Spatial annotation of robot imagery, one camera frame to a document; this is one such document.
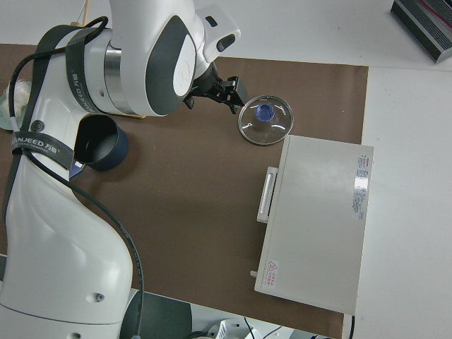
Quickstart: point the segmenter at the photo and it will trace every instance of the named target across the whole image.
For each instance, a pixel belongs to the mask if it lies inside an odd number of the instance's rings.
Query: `black cable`
[[[208,332],[204,331],[194,331],[187,335],[185,339],[195,339],[199,337],[206,337],[208,335]]]
[[[276,332],[277,330],[280,330],[281,328],[283,328],[282,326],[275,328],[273,331],[268,332],[262,339],[266,339],[269,335],[274,334],[274,332]]]
[[[100,18],[97,18],[90,23],[88,23],[85,27],[89,28],[93,25],[96,25],[100,23],[98,27],[94,31],[92,31],[90,34],[86,35],[85,43],[91,42],[93,39],[95,39],[107,26],[108,24],[108,18],[106,16],[101,16]],[[40,53],[34,53],[26,58],[24,58],[19,65],[14,69],[13,75],[11,76],[11,80],[9,82],[9,93],[8,93],[8,104],[9,104],[9,116],[15,117],[16,113],[14,112],[14,90],[16,88],[17,79],[19,77],[20,71],[22,71],[23,67],[28,64],[30,61],[34,59],[40,59],[45,57],[51,57],[52,55],[63,53],[66,51],[66,46],[53,49],[52,51],[46,51],[46,52],[40,52]]]
[[[350,335],[348,339],[353,339],[353,333],[355,332],[355,316],[352,316],[352,325],[350,327]]]
[[[244,316],[243,319],[245,319],[245,323],[248,326],[249,332],[251,333],[251,337],[253,337],[253,339],[255,339],[254,334],[253,334],[253,330],[251,329],[251,326],[249,325],[246,317]]]
[[[64,186],[70,188],[71,190],[75,191],[77,194],[81,195],[83,198],[87,199],[89,202],[94,204],[96,207],[98,207],[105,215],[107,215],[110,220],[117,226],[118,230],[124,235],[124,238],[129,243],[129,246],[131,248],[133,257],[135,258],[136,262],[136,269],[138,274],[138,287],[139,287],[139,293],[140,295],[140,301],[138,306],[138,315],[137,315],[137,326],[136,326],[136,335],[140,335],[141,331],[141,314],[143,310],[143,293],[144,293],[144,282],[143,282],[143,267],[141,265],[140,256],[138,254],[138,250],[132,240],[131,235],[127,231],[127,229],[122,225],[121,221],[100,201],[98,201],[96,198],[92,197],[90,194],[86,193],[84,190],[82,190],[80,187],[76,186],[75,184],[65,180],[64,178],[60,177],[57,173],[53,172],[49,168],[45,167],[36,157],[26,149],[23,149],[23,154],[26,156],[30,161],[36,165],[40,170],[57,180],[58,182],[62,183]]]
[[[94,40],[107,26],[108,24],[108,18],[106,16],[101,16],[91,22],[89,22],[85,27],[89,28],[96,24],[100,23],[98,27],[96,27],[95,30],[93,30],[91,33],[86,35],[85,38],[85,44],[91,42]],[[11,76],[11,81],[9,83],[9,93],[8,93],[8,104],[9,104],[9,116],[15,117],[16,113],[14,112],[14,92],[16,89],[16,83],[19,77],[20,72],[22,71],[23,67],[28,64],[28,62],[34,60],[34,59],[40,59],[45,57],[51,57],[52,55],[59,54],[66,51],[66,47],[60,47],[53,49],[52,51],[47,52],[40,52],[40,53],[34,53],[26,58],[24,58],[19,65],[14,69],[13,75]],[[57,180],[58,182],[62,183],[64,186],[72,189],[76,193],[80,194],[84,198],[86,198],[88,201],[90,201],[92,204],[97,206],[102,212],[104,212],[111,220],[112,222],[117,226],[118,230],[124,235],[124,238],[129,243],[129,247],[131,249],[131,252],[133,254],[133,257],[135,259],[135,264],[137,268],[137,276],[138,276],[138,293],[139,293],[139,301],[138,301],[138,313],[137,313],[137,322],[136,322],[136,330],[135,333],[137,336],[140,336],[141,333],[141,321],[143,318],[143,298],[144,298],[144,277],[143,277],[143,267],[141,265],[140,256],[138,254],[138,250],[131,238],[131,235],[127,232],[126,228],[122,225],[122,223],[119,221],[119,219],[116,218],[116,216],[104,205],[101,204],[98,200],[90,196],[88,193],[84,192],[82,189],[80,189],[75,184],[72,184],[71,182],[68,182],[64,178],[60,177],[55,172],[51,171],[47,167],[45,167],[38,159],[35,158],[35,156],[26,149],[22,149],[22,153],[30,159],[30,161],[36,165],[38,168],[40,168],[43,172],[47,173],[49,176]]]

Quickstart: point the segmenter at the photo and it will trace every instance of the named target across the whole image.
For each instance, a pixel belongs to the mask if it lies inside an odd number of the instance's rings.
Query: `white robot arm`
[[[4,206],[0,338],[119,337],[131,287],[129,251],[63,184],[87,117],[165,116],[182,102],[192,108],[195,96],[232,111],[246,101],[239,79],[222,81],[213,64],[240,36],[217,6],[196,12],[191,0],[111,0],[111,7],[112,30],[54,28],[38,45],[44,53],[31,58],[32,93],[22,130],[13,135],[21,151]],[[46,56],[55,48],[62,53]]]

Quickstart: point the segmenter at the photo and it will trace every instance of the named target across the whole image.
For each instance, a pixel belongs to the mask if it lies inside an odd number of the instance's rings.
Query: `white appliance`
[[[256,291],[355,313],[373,154],[369,146],[285,138],[259,208],[258,221],[268,216],[268,224]]]

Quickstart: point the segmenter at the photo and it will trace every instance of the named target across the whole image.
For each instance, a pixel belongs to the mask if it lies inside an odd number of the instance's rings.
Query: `black cup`
[[[98,171],[121,163],[129,150],[127,136],[108,115],[91,114],[78,125],[75,159]]]

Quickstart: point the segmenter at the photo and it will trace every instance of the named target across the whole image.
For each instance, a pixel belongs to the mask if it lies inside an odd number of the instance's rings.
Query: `brown mat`
[[[30,47],[1,46],[0,74]],[[292,134],[360,143],[367,67],[219,59],[221,76],[240,76],[249,97],[275,95],[295,114]],[[130,151],[116,169],[87,169],[75,183],[128,227],[143,258],[146,290],[187,302],[339,338],[343,315],[254,291],[265,225],[256,222],[267,166],[283,143],[259,147],[226,106],[197,98],[165,118],[116,118]],[[0,131],[0,190],[10,156]],[[5,234],[0,251],[5,252]]]

